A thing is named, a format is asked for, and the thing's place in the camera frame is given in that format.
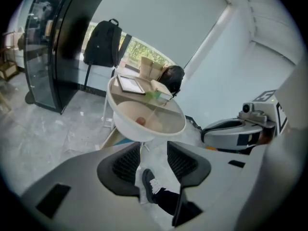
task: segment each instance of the window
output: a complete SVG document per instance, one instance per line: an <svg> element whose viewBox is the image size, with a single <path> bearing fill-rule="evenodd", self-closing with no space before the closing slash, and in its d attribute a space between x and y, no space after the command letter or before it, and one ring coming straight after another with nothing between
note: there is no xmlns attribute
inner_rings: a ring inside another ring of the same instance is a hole
<svg viewBox="0 0 308 231"><path fill-rule="evenodd" d="M88 27L85 38L82 43L82 53L84 53L87 43L96 25L97 23L90 22L90 25ZM127 34L125 32L122 32L119 48L121 48L126 35ZM141 57L143 56L163 66L175 65L175 63L172 60L163 55L154 47L148 45L147 43L141 41L140 39L132 37L124 53L124 56L121 59L120 66L125 67L126 65L129 65L130 67L138 70L141 63Z"/></svg>

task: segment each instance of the white table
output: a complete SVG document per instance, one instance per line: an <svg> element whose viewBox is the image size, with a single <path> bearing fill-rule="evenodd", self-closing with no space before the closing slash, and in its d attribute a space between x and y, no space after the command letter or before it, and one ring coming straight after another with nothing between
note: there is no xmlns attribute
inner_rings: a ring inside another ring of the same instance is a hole
<svg viewBox="0 0 308 231"><path fill-rule="evenodd" d="M152 91L151 83L134 77L145 92ZM105 111L107 104L111 106L114 117L111 126L106 126ZM146 119L144 126L136 119ZM132 141L147 142L155 137L171 137L181 134L186 126L185 115L179 105L171 99L166 105L145 95L123 92L116 77L110 79L104 104L103 126L116 128Z"/></svg>

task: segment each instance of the sneaker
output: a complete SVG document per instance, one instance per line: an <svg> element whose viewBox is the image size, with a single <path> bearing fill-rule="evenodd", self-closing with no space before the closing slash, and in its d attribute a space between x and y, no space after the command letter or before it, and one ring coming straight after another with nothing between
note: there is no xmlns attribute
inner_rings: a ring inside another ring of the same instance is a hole
<svg viewBox="0 0 308 231"><path fill-rule="evenodd" d="M146 190L146 197L148 201L152 204L157 204L155 201L155 194L159 192L162 188L162 185L155 179L154 174L150 169L144 170L142 174L142 182Z"/></svg>

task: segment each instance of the black round base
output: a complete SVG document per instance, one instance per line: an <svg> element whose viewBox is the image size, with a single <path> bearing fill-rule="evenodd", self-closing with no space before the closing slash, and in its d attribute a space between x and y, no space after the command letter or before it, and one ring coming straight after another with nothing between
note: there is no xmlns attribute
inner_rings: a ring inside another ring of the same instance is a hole
<svg viewBox="0 0 308 231"><path fill-rule="evenodd" d="M25 102L27 104L33 104L34 103L34 97L32 95L32 92L28 91L28 93L25 96Z"/></svg>

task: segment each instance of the black cabinet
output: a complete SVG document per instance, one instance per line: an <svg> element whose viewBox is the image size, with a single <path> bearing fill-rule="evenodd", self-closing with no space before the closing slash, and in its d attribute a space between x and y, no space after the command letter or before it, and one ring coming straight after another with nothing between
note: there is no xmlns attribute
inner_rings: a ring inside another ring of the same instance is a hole
<svg viewBox="0 0 308 231"><path fill-rule="evenodd" d="M62 113L78 86L82 42L102 0L34 0L24 62L34 103Z"/></svg>

